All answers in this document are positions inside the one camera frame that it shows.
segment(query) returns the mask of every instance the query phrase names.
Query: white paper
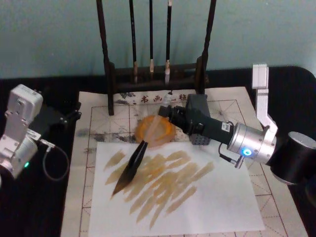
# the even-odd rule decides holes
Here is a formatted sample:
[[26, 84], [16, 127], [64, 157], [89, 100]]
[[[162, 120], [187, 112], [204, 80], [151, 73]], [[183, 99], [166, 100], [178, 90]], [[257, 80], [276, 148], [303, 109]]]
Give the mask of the white paper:
[[[168, 143], [155, 150], [147, 149], [146, 156], [161, 154], [165, 157], [183, 150], [200, 168], [210, 161], [213, 161], [215, 168], [194, 183], [197, 191], [193, 196], [177, 210], [165, 215], [166, 208], [171, 204], [169, 202], [151, 229], [150, 221], [155, 210], [136, 223], [140, 210], [129, 214], [133, 201], [124, 201], [127, 194], [119, 192], [110, 200], [115, 183], [105, 185], [105, 182], [115, 168], [104, 171], [104, 167], [118, 150], [126, 154], [120, 164], [124, 163], [137, 146], [138, 144], [98, 143], [90, 237], [163, 236], [265, 229], [247, 168], [243, 165], [241, 169], [235, 169], [232, 164], [221, 159], [217, 150], [219, 143], [216, 141], [202, 147], [182, 142]], [[225, 154], [238, 158], [232, 153]]]

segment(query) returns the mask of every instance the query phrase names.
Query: teal wall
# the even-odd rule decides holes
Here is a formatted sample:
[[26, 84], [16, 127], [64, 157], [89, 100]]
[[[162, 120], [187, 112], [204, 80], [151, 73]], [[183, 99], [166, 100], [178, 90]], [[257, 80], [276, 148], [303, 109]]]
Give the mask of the teal wall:
[[[174, 0], [171, 64], [203, 50], [210, 0]], [[154, 0], [154, 61], [164, 65], [167, 0]], [[128, 0], [104, 0], [110, 60], [132, 67]], [[149, 65], [149, 1], [134, 0], [137, 58]], [[209, 69], [297, 65], [316, 75], [314, 0], [218, 0]], [[0, 0], [0, 78], [101, 75], [95, 0]]]

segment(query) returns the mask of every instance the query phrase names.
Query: blue led light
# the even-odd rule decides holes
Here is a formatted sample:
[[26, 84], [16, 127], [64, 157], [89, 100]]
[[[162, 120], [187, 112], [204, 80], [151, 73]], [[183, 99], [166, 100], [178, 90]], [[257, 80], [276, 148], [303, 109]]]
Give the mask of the blue led light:
[[251, 150], [249, 150], [248, 148], [243, 149], [241, 152], [245, 157], [248, 157], [252, 154]]

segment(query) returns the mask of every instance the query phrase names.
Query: white bracket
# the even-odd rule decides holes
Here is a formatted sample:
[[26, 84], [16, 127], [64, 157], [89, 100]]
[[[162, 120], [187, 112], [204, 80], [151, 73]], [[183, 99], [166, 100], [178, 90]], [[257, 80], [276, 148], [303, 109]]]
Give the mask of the white bracket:
[[252, 68], [252, 89], [256, 90], [256, 115], [260, 123], [266, 128], [265, 142], [272, 143], [277, 125], [268, 115], [269, 96], [269, 68], [267, 64], [254, 64]]

